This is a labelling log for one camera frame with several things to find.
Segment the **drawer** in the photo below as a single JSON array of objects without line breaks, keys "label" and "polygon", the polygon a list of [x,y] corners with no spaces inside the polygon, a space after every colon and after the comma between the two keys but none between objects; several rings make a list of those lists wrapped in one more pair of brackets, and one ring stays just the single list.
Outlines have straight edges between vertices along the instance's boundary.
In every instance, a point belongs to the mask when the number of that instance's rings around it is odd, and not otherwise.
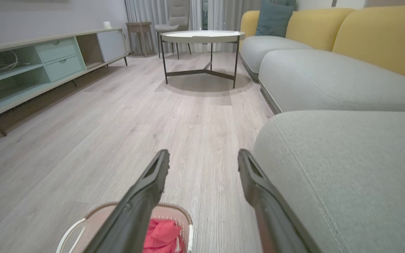
[{"label": "drawer", "polygon": [[46,65],[46,71],[50,74],[51,82],[57,81],[82,70],[77,56]]},{"label": "drawer", "polygon": [[51,41],[37,45],[36,47],[44,63],[76,54],[72,38]]}]

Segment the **white door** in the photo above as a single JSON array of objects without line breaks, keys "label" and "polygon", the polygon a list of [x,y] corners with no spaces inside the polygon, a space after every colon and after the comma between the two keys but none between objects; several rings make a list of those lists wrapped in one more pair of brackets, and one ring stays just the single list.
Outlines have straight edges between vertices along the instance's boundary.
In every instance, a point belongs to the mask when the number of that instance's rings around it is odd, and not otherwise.
[{"label": "white door", "polygon": [[120,30],[97,34],[105,63],[126,54],[122,35]]}]

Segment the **red clothing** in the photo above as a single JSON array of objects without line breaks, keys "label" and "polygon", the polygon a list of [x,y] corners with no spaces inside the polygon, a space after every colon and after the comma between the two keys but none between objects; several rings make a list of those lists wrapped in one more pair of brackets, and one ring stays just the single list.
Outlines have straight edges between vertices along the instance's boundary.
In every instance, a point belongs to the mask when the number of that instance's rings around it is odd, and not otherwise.
[{"label": "red clothing", "polygon": [[[184,243],[179,236],[180,226],[171,220],[151,219],[146,232],[143,253],[183,253]],[[180,250],[176,251],[177,241]]]}]

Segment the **gray upholstered chair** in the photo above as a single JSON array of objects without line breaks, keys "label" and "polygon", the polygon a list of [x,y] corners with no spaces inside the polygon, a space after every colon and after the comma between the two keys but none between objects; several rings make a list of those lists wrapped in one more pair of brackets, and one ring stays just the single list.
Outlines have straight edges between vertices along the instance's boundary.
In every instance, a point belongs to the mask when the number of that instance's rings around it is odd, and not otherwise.
[{"label": "gray upholstered chair", "polygon": [[[167,24],[155,25],[154,29],[157,32],[157,47],[160,58],[160,33],[163,32],[177,32],[188,30],[188,20],[190,18],[190,0],[172,0],[170,9],[170,19]],[[172,43],[172,50],[174,53],[174,43]],[[177,59],[179,59],[179,48],[176,43]]]}]

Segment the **black metal table frame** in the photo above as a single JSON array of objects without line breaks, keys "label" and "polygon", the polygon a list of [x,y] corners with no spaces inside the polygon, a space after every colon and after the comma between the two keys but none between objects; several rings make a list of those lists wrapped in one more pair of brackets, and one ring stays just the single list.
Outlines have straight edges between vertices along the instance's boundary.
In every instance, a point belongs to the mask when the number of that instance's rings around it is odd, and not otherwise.
[{"label": "black metal table frame", "polygon": [[235,56],[235,70],[234,70],[233,75],[228,75],[228,74],[225,74],[225,73],[212,71],[213,43],[212,43],[211,48],[210,48],[210,62],[203,69],[167,72],[167,66],[165,65],[165,55],[164,55],[164,52],[163,52],[163,43],[164,42],[166,42],[166,41],[164,41],[162,39],[162,35],[160,35],[160,44],[161,44],[161,48],[162,48],[162,59],[163,59],[163,69],[165,71],[165,82],[166,82],[166,84],[168,84],[168,77],[205,73],[205,74],[210,74],[210,75],[214,75],[214,76],[217,76],[217,77],[223,77],[223,78],[226,78],[226,79],[233,80],[233,89],[235,88],[235,79],[236,79],[236,76],[237,76],[237,64],[238,64],[238,48],[240,46],[240,35],[237,36],[237,41],[236,42],[230,42],[230,43],[235,43],[237,45],[237,55]]}]

